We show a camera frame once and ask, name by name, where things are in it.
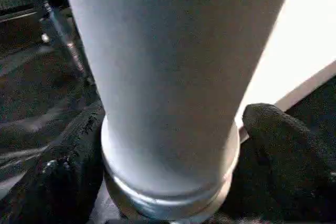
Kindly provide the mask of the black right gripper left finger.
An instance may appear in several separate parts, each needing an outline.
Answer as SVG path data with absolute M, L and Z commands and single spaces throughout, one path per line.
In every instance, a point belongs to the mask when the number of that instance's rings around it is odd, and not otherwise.
M 102 183 L 104 109 L 82 111 L 1 199 L 1 223 L 87 223 Z

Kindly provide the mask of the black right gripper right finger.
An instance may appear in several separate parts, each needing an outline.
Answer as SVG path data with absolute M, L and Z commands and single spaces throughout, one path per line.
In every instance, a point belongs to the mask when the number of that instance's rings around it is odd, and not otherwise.
M 318 138 L 277 107 L 250 104 L 248 140 L 232 188 L 219 210 L 222 222 L 335 222 L 335 170 Z

